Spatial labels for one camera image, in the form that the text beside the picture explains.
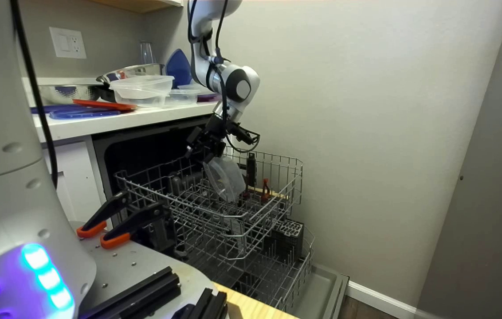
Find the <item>stainless steel bowl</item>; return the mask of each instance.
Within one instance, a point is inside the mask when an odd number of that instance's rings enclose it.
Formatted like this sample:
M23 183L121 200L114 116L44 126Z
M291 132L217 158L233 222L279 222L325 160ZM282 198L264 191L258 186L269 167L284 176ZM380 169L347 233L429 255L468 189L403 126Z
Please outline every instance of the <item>stainless steel bowl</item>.
M99 99L99 85L40 85L40 96L45 104L73 104L73 99Z
M97 78L97 81L111 84L111 81L136 77L138 75L162 75L163 70L164 64L158 63L132 65L101 75Z

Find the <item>beige wall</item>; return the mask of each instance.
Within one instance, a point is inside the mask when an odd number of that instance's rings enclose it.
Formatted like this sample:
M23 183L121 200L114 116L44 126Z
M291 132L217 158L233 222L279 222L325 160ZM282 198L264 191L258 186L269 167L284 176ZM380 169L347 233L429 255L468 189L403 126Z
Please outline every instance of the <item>beige wall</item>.
M86 0L21 0L38 77L97 77L140 62L143 17ZM56 57L49 27L81 31L87 59Z
M186 14L146 15L189 54ZM502 0L244 1L225 57L261 87L243 124L304 160L315 258L416 305L502 39Z

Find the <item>white countertop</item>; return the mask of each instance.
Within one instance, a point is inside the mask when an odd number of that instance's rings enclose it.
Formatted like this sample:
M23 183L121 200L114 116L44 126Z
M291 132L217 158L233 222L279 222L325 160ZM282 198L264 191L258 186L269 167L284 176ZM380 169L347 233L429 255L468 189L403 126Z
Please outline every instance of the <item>white countertop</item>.
M48 126L52 139L63 140L71 137L91 135L118 129L137 127L167 121L198 117L212 113L217 102L198 103L193 105L175 105L169 109L143 109L138 108L131 113L116 115L114 117L93 117L79 120L55 120L48 117ZM34 126L38 132L40 142L44 143L44 133L38 115L33 115Z

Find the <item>blue led light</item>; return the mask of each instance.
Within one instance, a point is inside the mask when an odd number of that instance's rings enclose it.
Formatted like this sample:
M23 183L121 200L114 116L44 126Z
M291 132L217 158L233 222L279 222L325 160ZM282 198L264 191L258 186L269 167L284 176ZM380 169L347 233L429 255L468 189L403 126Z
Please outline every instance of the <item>blue led light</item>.
M46 249L38 244L28 244L22 247L22 256L34 272L56 311L65 311L72 307L73 297L56 267L50 261Z
M28 244L22 247L22 255L24 260L28 263L33 270L38 270L40 268L46 267L50 263L50 258L46 250L38 244Z
M61 291L50 295L50 300L58 310L63 310L72 304L72 295L70 295L68 289L62 288Z

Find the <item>dishwasher lower rack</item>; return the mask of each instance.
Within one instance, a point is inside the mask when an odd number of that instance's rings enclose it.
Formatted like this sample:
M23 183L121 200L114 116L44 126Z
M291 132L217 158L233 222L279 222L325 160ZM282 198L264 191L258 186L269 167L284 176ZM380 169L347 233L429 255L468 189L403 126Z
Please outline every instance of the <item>dishwasher lower rack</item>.
M306 227L300 258L295 258L294 250L277 251L280 245L272 239L260 252L252 252L243 260L226 260L216 253L222 245L231 245L224 240L200 232L182 243L186 254L180 260L212 281L281 311L296 307L312 270L314 235Z
M122 189L131 194L131 206L141 208L166 200L181 230L176 234L188 241L206 234L223 241L219 258L236 261L263 250L265 237L277 222L292 214L302 198L302 162L275 154L239 153L226 148L225 156L235 161L250 184L236 202L226 202L211 188L197 159L178 158L127 174L115 174ZM265 196L256 181L271 190Z

